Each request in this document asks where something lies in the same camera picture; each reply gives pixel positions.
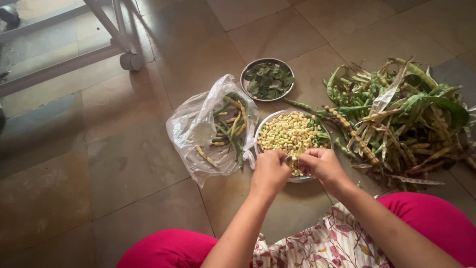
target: floral shirt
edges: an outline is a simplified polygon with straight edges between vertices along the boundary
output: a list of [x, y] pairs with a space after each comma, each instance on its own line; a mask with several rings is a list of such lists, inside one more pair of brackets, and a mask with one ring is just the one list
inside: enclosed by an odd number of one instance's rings
[[259, 234], [253, 253], [254, 268], [389, 268], [383, 251], [341, 204], [319, 223], [268, 246]]

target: steel bowl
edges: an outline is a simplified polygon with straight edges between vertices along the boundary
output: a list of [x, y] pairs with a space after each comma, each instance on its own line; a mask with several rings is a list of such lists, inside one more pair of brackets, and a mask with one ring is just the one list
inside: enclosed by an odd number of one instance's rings
[[258, 100], [258, 101], [262, 101], [262, 102], [272, 102], [272, 101], [275, 101], [275, 100], [278, 100], [284, 96], [286, 96], [286, 94], [288, 94], [291, 89], [293, 89], [293, 86], [294, 86], [294, 82], [291, 84], [290, 88], [288, 91], [284, 92], [284, 94], [282, 94], [280, 97], [276, 98], [276, 99], [272, 99], [272, 100], [261, 100], [261, 99], [255, 99], [253, 98], [253, 96], [248, 92], [248, 90], [246, 89], [249, 85], [249, 81], [248, 80], [245, 80], [243, 78], [243, 76], [245, 75], [245, 73], [253, 66], [255, 65], [256, 63], [265, 63], [265, 62], [274, 62], [277, 66], [281, 66], [281, 65], [286, 65], [289, 70], [291, 71], [291, 74], [293, 75], [293, 77], [295, 78], [294, 76], [294, 72], [293, 70], [291, 69], [291, 67], [289, 65], [287, 65], [284, 61], [281, 61], [281, 60], [278, 60], [278, 59], [273, 59], [273, 58], [263, 58], [263, 59], [258, 59], [258, 60], [255, 60], [255, 61], [252, 61], [250, 64], [248, 64], [245, 69], [243, 69], [243, 71], [241, 72], [241, 77], [240, 77], [240, 83], [241, 83], [241, 87], [243, 88], [243, 91], [245, 92], [246, 95], [250, 96], [250, 98], [252, 98], [253, 100]]
[[[287, 109], [287, 110], [282, 110], [282, 111], [279, 111], [279, 112], [275, 112], [273, 114], [271, 114], [270, 116], [266, 117], [262, 122], [261, 124], [259, 124], [258, 128], [256, 129], [256, 134], [255, 134], [255, 152], [256, 152], [256, 155], [258, 154], [262, 154], [263, 152], [261, 151], [261, 148], [258, 146], [258, 137], [259, 137], [259, 132], [261, 131], [261, 129], [263, 128], [263, 126], [266, 124], [266, 122], [268, 121], [271, 121], [273, 120], [274, 118], [277, 118], [278, 116], [280, 115], [285, 115], [285, 114], [289, 114], [291, 112], [294, 112], [294, 111], [297, 111], [297, 112], [300, 112], [300, 113], [304, 113], [304, 114], [310, 114], [308, 112], [305, 112], [305, 111], [302, 111], [302, 110], [297, 110], [297, 109]], [[324, 129], [324, 131], [326, 131], [326, 133], [329, 135], [329, 140], [332, 140], [332, 137], [330, 135], [330, 132], [329, 130], [327, 130], [326, 126], [324, 126], [323, 124], [321, 124], [321, 127]], [[334, 149], [334, 143], [333, 142], [330, 142], [330, 148], [333, 150]], [[288, 179], [289, 182], [307, 182], [307, 181], [310, 181], [310, 180], [313, 180], [315, 179], [313, 176], [298, 176], [298, 177], [291, 177]]]

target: woman's right hand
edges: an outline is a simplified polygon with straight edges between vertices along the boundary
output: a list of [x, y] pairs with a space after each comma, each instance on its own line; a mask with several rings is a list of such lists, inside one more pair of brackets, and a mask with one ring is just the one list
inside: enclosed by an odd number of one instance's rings
[[316, 177], [324, 190], [337, 199], [346, 187], [356, 187], [331, 149], [308, 149], [299, 156], [297, 164], [300, 170]]

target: caster wheel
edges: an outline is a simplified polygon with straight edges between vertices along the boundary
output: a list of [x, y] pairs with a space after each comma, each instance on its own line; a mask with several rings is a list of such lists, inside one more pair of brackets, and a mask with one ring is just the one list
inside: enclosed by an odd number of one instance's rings
[[139, 71], [144, 64], [142, 57], [133, 53], [122, 54], [119, 61], [121, 67], [128, 71]]
[[20, 21], [18, 12], [9, 6], [0, 7], [0, 19], [11, 25], [17, 25]]

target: transparent plastic bag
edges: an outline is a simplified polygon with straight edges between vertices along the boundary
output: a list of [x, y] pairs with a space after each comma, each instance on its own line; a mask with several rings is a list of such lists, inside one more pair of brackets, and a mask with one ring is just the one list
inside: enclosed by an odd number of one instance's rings
[[[186, 100], [167, 120], [166, 127], [170, 140], [182, 158], [185, 167], [200, 187], [205, 179], [215, 175], [229, 175], [239, 169], [230, 145], [213, 146], [211, 140], [217, 133], [213, 110], [220, 108], [223, 97], [231, 92], [239, 94], [246, 101], [246, 137], [243, 137], [243, 160], [249, 160], [254, 168], [254, 156], [250, 149], [254, 147], [254, 132], [259, 119], [259, 111], [254, 101], [233, 83], [233, 75], [227, 74], [218, 79], [209, 92], [195, 95]], [[235, 107], [230, 105], [224, 112], [233, 114]], [[197, 151], [199, 145], [219, 167], [215, 168]]]

